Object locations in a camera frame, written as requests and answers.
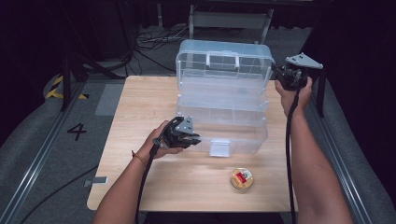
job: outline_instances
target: wooden tabletop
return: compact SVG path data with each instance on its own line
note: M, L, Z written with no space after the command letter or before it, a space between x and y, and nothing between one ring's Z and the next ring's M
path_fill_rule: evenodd
M111 185L149 133L176 115L176 77L128 77L122 91L93 185L88 207L96 210ZM208 152L186 149L152 163L144 188L141 211L284 212L290 210L285 156L286 118L275 91L267 87L268 138L256 154L210 157ZM233 169L253 174L253 185L241 191L230 181Z

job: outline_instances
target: black curtain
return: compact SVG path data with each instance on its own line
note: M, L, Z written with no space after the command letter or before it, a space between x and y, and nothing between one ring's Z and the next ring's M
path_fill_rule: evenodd
M396 204L396 7L338 2L342 7L323 15L304 52L324 63L362 152Z
M103 59L83 1L0 1L0 146L44 103L65 39L75 51Z

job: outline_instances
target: black cable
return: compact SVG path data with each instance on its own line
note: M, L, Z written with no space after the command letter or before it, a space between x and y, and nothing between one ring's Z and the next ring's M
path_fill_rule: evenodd
M288 171L288 184L289 184L289 199L290 199L290 211L291 211L291 223L296 223L296 212L294 207L294 194L293 194L293 183L291 178L291 159L290 159L290 131L291 131L291 119L295 108L298 105L299 94L300 94L300 85L297 85L297 91L294 96L293 103L291 104L288 120L286 123L286 164Z
M174 73L176 72L176 70L174 70L174 69L172 69L172 68L168 68L168 67L166 67L166 66L163 66L163 65L160 64L160 63L155 62L154 60L150 59L150 57L146 56L145 54L143 54L143 53L140 52L139 50L136 49L135 51L138 52L139 54L141 54L143 57L149 59L150 61L152 61L152 62L158 64L160 67L162 67L162 68L164 68L164 69L166 69L166 70L172 71L172 72L174 72Z
M161 143L161 140L163 138L163 134L168 129L169 125L171 125L175 120L176 120L176 118L173 118L163 128L163 131L157 137L158 143ZM140 184L139 196L137 198L136 213L134 214L134 223L135 224L139 224L139 207L140 207L140 202L141 202L141 199L142 199L143 188L145 187L146 179L147 179L148 174L149 174L149 168L151 167L152 161L154 160L155 155L157 155L157 151L158 151L159 148L160 148L160 146L158 144L154 144L152 146L151 150L149 151L148 165L146 166L145 173L143 173L142 182Z
M30 212L22 219L22 221L20 222L21 224L23 222L26 221L26 219L33 214L33 212L41 205L43 204L46 200L48 200L50 197L52 197L54 194L56 194L57 192L61 191L62 189L66 188L67 186L69 186L70 184L72 184L73 182L75 182L76 180L82 178L84 175L87 175L88 173L90 173L91 171L93 171L94 169L98 168L98 165L93 166L90 170L84 172L83 174L73 178L72 180L70 180L69 182L67 182L66 184L64 184L63 186L61 186L60 188L56 189L55 191L53 191L50 195L48 195L47 197L45 197L43 200L41 200L40 203L38 203L34 208L32 208L32 210L30 210Z

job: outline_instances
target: person's right hand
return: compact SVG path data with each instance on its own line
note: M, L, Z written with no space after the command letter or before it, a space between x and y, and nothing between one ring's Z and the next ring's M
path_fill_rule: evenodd
M296 91L285 91L279 80L275 81L275 89L280 94L280 103L282 104L283 111L287 117L289 114L291 104L294 101L294 96L296 94ZM312 78L308 77L306 86L300 90L298 105L293 112L293 116L304 115L304 110L306 105L308 105L311 92L312 92Z

